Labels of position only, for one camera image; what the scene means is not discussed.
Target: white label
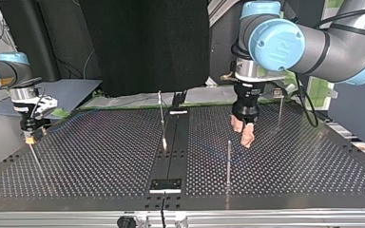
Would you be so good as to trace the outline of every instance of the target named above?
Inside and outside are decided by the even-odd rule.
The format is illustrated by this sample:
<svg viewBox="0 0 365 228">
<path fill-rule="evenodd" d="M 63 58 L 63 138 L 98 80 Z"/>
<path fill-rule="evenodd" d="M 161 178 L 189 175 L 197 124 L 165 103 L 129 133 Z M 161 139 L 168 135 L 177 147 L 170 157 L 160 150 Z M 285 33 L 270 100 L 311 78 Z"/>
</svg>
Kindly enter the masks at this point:
<svg viewBox="0 0 365 228">
<path fill-rule="evenodd" d="M 29 108 L 28 107 L 15 107 L 14 110 L 17 112 L 28 112 Z"/>
</svg>

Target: dark backdrop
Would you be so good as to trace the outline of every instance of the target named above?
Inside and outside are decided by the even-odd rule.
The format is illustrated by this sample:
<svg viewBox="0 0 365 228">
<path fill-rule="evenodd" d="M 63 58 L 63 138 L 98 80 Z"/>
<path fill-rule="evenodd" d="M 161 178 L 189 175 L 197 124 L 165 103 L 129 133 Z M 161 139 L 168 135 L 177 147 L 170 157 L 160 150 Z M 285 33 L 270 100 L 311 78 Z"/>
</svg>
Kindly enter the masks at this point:
<svg viewBox="0 0 365 228">
<path fill-rule="evenodd" d="M 209 76 L 206 0 L 82 0 L 110 96 L 201 86 Z"/>
</svg>

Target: vertical pin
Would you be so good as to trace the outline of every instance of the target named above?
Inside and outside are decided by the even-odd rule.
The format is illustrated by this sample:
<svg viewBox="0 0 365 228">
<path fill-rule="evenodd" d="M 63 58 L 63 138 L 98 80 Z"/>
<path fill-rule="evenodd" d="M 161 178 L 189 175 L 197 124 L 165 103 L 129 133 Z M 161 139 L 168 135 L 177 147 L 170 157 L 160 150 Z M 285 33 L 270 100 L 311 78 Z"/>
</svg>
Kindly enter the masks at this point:
<svg viewBox="0 0 365 228">
<path fill-rule="evenodd" d="M 232 157 L 232 142 L 227 142 L 227 192 L 230 192 L 230 170 L 231 170 L 231 157 Z"/>
<path fill-rule="evenodd" d="M 282 117 L 282 109 L 283 109 L 283 96 L 280 98 L 280 108 L 279 108 L 279 125 L 280 125 L 280 120 Z"/>
<path fill-rule="evenodd" d="M 167 141 L 165 139 L 165 127 L 164 127 L 164 114 L 163 114 L 163 98 L 162 92 L 159 90 L 158 93 L 159 98 L 159 106 L 160 106 L 160 116 L 161 116 L 161 124 L 162 124 L 162 142 L 163 142 L 163 149 L 164 151 L 167 149 Z"/>
<path fill-rule="evenodd" d="M 284 95 L 283 95 L 283 91 L 280 88 L 274 88 L 272 90 L 273 92 L 273 97 L 276 99 L 280 99 L 280 107 L 279 107 L 279 123 L 278 125 L 280 125 L 280 120 L 282 117 L 282 109 L 283 109 L 283 101 L 284 101 Z"/>
</svg>

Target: end effector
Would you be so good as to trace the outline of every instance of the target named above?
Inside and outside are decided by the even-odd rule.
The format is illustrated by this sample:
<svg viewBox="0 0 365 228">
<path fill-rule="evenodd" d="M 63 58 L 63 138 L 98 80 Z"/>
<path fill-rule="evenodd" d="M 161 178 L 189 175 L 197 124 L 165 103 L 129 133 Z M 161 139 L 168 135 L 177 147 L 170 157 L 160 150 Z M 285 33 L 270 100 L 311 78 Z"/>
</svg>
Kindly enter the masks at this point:
<svg viewBox="0 0 365 228">
<path fill-rule="evenodd" d="M 47 116 L 56 106 L 57 101 L 50 96 L 40 94 L 29 68 L 26 54 L 21 52 L 0 53 L 0 89 L 7 89 L 13 102 L 14 110 L 21 116 L 21 129 L 27 143 L 34 143 L 33 133 L 41 128 Z"/>
</svg>

